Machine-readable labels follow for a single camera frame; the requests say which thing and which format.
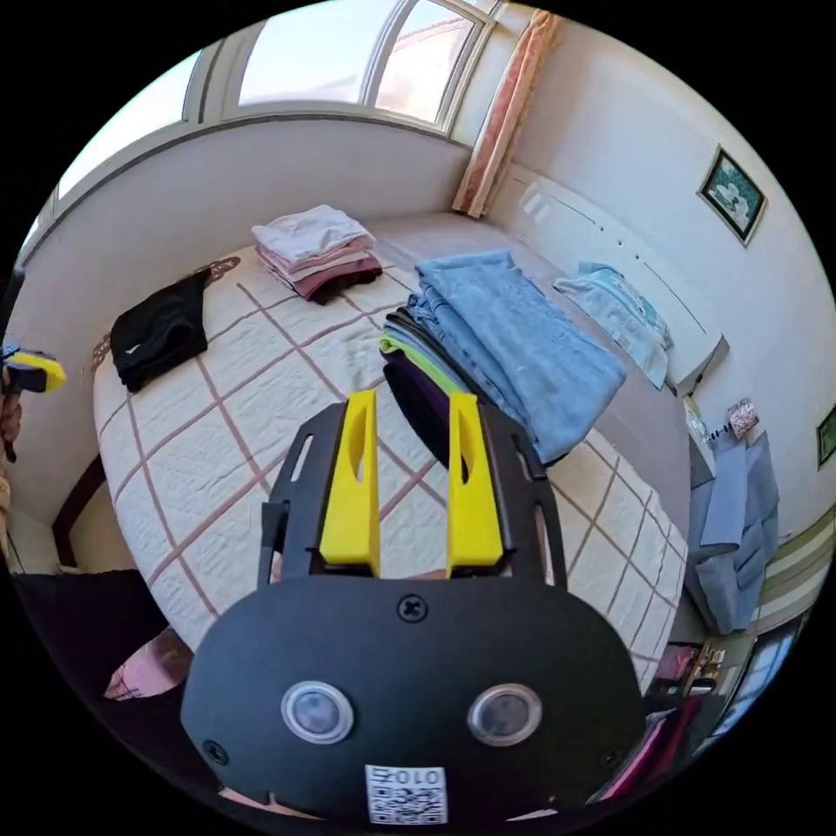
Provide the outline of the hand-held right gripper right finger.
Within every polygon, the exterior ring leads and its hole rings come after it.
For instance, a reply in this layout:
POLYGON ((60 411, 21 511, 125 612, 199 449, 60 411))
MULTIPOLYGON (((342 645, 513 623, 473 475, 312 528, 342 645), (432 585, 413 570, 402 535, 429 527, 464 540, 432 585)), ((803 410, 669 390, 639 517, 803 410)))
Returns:
POLYGON ((479 404, 449 399, 447 578, 493 573, 504 547, 479 404))

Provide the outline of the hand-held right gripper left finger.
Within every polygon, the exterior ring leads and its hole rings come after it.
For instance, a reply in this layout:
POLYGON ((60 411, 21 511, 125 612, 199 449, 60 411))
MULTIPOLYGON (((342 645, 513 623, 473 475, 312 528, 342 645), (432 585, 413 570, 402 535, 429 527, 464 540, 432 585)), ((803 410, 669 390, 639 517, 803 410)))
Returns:
POLYGON ((320 537, 329 570, 378 578, 381 570, 376 393, 348 396, 320 537))

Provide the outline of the person's left hand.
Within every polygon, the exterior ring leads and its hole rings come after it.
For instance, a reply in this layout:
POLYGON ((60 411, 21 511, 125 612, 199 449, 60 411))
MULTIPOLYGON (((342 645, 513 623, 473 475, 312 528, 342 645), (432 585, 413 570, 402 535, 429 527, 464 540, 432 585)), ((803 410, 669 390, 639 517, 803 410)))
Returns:
POLYGON ((14 444, 20 432, 22 407, 20 394, 6 387, 1 397, 1 452, 7 463, 17 461, 14 444))

